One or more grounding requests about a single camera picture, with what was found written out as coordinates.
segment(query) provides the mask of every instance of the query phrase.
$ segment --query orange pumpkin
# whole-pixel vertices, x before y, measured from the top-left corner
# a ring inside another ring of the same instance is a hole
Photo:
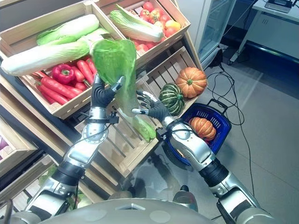
[[[182,90],[184,97],[193,98],[205,90],[206,75],[198,68],[187,67],[180,71],[176,84]]]
[[[211,141],[214,139],[216,129],[209,120],[195,117],[189,121],[189,124],[203,140]]]

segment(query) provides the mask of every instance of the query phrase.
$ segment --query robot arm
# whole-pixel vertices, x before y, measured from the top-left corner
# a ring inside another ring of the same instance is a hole
[[[116,84],[105,89],[104,83],[96,75],[92,88],[91,109],[82,137],[64,155],[52,177],[31,199],[25,211],[32,212],[43,221],[64,213],[69,205],[66,199],[76,192],[77,185],[85,170],[90,166],[99,145],[106,139],[106,123],[118,123],[118,117],[106,114],[106,107],[125,81],[122,76]]]
[[[157,129],[157,137],[160,140],[168,139],[205,179],[213,195],[218,198],[217,208],[226,223],[275,223],[273,217],[261,209],[247,188],[220,163],[189,124],[174,119],[150,93],[138,91],[137,94],[148,109],[133,109],[132,112],[157,118],[162,123],[163,128]]]

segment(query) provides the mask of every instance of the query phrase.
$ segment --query green striped squash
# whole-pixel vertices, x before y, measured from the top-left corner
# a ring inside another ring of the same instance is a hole
[[[185,106],[183,93],[175,83],[168,83],[163,86],[159,99],[172,116],[179,115]]]

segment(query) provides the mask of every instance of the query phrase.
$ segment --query glass door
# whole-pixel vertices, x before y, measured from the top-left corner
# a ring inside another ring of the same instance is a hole
[[[198,54],[201,61],[204,61],[220,43],[234,5],[235,0],[212,0],[199,45]]]

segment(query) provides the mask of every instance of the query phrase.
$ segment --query basket handle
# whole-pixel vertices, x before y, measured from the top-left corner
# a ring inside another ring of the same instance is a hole
[[[210,99],[210,101],[207,103],[207,105],[209,105],[212,101],[219,104],[219,105],[221,105],[221,107],[224,108],[224,110],[221,112],[221,114],[224,114],[225,111],[228,109],[228,106],[226,106],[224,103],[220,102],[219,100],[213,99],[213,98]]]

